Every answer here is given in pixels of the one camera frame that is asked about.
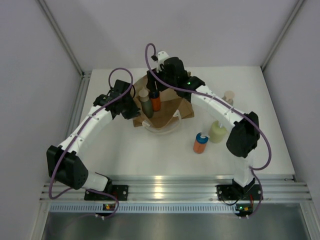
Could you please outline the beige round pump bottle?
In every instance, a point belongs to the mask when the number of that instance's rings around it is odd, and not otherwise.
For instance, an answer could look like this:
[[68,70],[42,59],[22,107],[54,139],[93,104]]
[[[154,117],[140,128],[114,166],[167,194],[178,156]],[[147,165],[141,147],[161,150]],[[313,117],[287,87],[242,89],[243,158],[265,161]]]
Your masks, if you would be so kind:
[[235,93],[231,90],[227,90],[224,92],[224,96],[222,97],[222,99],[228,103],[229,105],[233,106],[234,105],[234,97],[235,97]]

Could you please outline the yellow-green pump bottle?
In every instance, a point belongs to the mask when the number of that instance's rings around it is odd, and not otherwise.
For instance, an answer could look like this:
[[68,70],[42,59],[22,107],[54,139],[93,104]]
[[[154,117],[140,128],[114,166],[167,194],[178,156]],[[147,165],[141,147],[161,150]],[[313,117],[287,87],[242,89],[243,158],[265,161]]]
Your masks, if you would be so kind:
[[220,143],[224,139],[227,132],[227,129],[219,121],[216,120],[210,127],[208,133],[209,140],[215,144]]

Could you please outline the orange bottle blue cap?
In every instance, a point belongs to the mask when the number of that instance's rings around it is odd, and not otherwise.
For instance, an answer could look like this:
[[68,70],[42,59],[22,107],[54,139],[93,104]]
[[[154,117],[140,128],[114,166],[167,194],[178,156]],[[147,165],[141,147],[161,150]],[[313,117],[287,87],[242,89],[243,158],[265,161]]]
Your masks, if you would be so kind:
[[205,151],[209,138],[199,132],[194,141],[193,151],[197,154],[202,154]]

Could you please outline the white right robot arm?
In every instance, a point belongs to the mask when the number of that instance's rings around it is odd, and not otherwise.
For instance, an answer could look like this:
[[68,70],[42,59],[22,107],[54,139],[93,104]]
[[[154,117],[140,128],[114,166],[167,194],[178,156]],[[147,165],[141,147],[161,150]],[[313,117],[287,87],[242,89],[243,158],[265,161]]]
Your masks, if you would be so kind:
[[189,75],[178,57],[166,57],[157,67],[147,64],[147,80],[157,84],[159,91],[172,89],[192,105],[208,112],[226,128],[228,151],[235,156],[233,194],[244,199],[255,183],[253,164],[247,159],[260,139],[259,118],[255,112],[245,113],[215,95],[197,76]]

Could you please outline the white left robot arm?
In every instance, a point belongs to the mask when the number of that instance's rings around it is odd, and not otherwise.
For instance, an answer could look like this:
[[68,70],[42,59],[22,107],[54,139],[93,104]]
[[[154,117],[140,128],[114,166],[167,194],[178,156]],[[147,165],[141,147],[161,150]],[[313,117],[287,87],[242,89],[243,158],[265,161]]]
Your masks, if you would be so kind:
[[96,136],[117,116],[130,120],[140,114],[130,94],[132,85],[116,80],[107,94],[99,95],[80,125],[59,146],[46,152],[48,174],[66,186],[78,190],[93,189],[102,200],[113,194],[112,180],[89,171],[82,161]]

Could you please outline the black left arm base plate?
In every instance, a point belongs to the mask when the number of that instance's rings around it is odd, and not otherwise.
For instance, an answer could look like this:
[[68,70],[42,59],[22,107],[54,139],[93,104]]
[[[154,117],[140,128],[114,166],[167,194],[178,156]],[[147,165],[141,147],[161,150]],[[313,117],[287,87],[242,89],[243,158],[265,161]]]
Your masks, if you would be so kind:
[[115,184],[105,191],[97,191],[87,189],[84,194],[85,201],[127,201],[129,193],[129,186],[123,184]]

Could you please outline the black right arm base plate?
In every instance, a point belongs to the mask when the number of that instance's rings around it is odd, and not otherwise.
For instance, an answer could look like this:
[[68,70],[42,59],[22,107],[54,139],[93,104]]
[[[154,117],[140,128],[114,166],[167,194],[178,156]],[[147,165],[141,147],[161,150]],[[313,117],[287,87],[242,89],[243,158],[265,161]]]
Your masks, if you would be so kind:
[[262,190],[258,184],[253,185],[249,190],[243,190],[232,184],[219,184],[216,186],[217,197],[219,201],[258,201]]

